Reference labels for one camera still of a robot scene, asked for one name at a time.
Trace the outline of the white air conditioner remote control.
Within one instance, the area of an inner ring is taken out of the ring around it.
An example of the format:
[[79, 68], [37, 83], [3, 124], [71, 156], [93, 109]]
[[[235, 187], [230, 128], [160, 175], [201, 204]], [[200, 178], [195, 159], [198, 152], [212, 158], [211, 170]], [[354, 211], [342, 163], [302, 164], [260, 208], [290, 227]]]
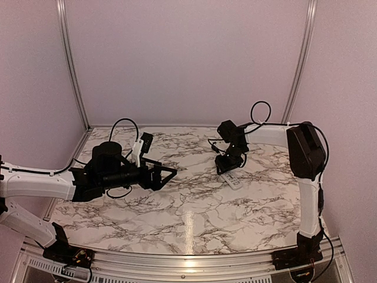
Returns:
[[220, 177], [230, 186], [233, 190], [239, 190], [243, 187], [242, 182], [233, 172], [226, 172], [220, 175]]

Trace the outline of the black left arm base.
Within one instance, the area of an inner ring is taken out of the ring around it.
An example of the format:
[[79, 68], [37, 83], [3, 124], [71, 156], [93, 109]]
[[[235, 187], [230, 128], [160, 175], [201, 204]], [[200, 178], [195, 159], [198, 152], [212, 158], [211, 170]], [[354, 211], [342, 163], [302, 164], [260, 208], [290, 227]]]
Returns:
[[92, 264], [94, 251], [70, 245], [63, 227], [55, 222], [52, 223], [52, 226], [55, 229], [55, 242], [51, 246], [44, 248], [43, 257], [60, 262], [66, 266], [78, 266], [89, 269]]

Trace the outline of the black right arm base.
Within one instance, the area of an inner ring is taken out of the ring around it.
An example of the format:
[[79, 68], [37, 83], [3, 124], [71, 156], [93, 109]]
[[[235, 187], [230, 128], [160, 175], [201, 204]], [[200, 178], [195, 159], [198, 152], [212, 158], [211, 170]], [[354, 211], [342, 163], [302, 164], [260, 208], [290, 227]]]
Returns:
[[324, 233], [320, 231], [310, 238], [297, 233], [297, 247], [272, 252], [272, 262], [276, 270], [312, 264], [323, 259], [320, 242]]

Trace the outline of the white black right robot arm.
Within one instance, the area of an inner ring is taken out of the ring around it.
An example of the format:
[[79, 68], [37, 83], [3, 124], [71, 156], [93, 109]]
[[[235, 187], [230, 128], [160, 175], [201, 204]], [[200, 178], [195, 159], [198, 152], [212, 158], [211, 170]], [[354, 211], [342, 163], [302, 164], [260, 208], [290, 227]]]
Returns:
[[328, 144], [322, 143], [320, 130], [312, 123], [260, 123], [237, 126], [231, 120], [222, 122], [217, 132], [229, 144], [215, 158], [218, 175], [225, 175], [243, 166], [250, 143], [269, 144], [288, 149], [290, 169], [297, 178], [300, 191], [301, 221], [297, 245], [292, 259], [304, 264], [315, 254], [323, 239], [320, 222], [323, 210], [322, 175], [328, 162]]

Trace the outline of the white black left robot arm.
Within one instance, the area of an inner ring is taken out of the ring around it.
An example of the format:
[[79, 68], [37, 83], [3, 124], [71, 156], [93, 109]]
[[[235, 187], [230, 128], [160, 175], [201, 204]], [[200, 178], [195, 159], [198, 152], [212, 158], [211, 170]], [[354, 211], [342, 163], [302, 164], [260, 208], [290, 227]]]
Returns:
[[83, 167], [63, 171], [37, 172], [5, 163], [1, 166], [1, 225], [15, 230], [50, 248], [61, 262], [74, 258], [64, 229], [56, 223], [44, 222], [14, 201], [17, 196], [49, 197], [72, 202], [89, 202], [110, 189], [139, 185], [143, 189], [162, 189], [177, 170], [160, 162], [143, 158], [150, 143], [138, 140], [131, 160], [122, 155], [122, 147], [105, 141], [92, 150], [91, 160]]

